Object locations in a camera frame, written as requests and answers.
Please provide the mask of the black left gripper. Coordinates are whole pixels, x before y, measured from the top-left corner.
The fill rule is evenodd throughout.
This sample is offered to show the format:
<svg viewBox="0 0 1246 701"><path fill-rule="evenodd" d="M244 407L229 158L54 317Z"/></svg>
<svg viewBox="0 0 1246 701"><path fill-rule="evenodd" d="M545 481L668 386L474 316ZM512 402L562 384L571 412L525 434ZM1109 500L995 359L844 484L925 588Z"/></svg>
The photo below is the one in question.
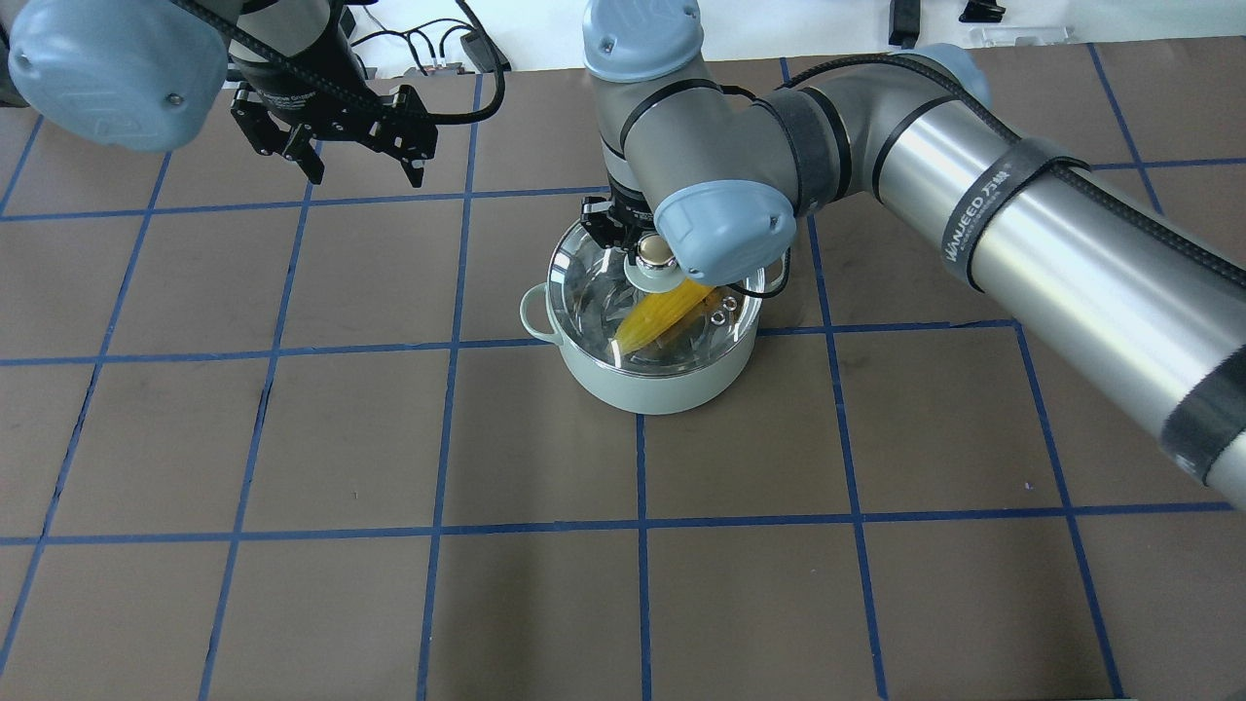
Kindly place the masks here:
<svg viewBox="0 0 1246 701"><path fill-rule="evenodd" d="M284 154L312 186L320 186L324 163L315 139L350 141L390 154L409 186L422 187L424 168L439 143L435 125L414 117L383 123L277 68L231 68L231 77L238 80L231 115L257 154Z"/></svg>

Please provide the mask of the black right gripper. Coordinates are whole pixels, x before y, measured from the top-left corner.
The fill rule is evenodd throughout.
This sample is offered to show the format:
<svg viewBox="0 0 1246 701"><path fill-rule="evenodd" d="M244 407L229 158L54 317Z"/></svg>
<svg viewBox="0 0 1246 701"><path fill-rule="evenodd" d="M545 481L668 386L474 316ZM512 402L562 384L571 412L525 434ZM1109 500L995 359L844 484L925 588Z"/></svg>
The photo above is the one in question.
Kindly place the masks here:
<svg viewBox="0 0 1246 701"><path fill-rule="evenodd" d="M611 191L606 195L584 195L579 200L579 227L597 247L618 248L632 254L640 239L655 235L653 212L645 195L635 191Z"/></svg>

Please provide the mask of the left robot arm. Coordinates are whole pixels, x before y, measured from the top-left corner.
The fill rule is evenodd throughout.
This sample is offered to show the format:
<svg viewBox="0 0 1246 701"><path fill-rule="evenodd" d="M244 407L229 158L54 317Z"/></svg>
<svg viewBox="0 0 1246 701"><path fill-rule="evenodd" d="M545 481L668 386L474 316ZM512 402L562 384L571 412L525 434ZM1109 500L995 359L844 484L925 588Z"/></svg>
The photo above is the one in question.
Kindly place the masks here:
<svg viewBox="0 0 1246 701"><path fill-rule="evenodd" d="M245 142L323 181L316 142L391 156L410 186L439 129L409 86L376 93L348 44L341 1L27 1L9 31L19 96L90 142L172 151L201 133L224 83Z"/></svg>

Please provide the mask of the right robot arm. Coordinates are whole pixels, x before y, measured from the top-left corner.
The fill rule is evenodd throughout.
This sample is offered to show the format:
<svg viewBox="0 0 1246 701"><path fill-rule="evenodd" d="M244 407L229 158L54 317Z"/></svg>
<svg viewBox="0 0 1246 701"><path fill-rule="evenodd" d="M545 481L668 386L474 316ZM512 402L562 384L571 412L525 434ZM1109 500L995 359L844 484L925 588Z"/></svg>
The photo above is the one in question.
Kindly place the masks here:
<svg viewBox="0 0 1246 701"><path fill-rule="evenodd" d="M734 110L694 1L591 1L586 67L606 168L682 276L778 261L797 219L873 195L1155 436L1244 506L1244 270L1104 191L1082 161L986 107L963 49L836 59Z"/></svg>

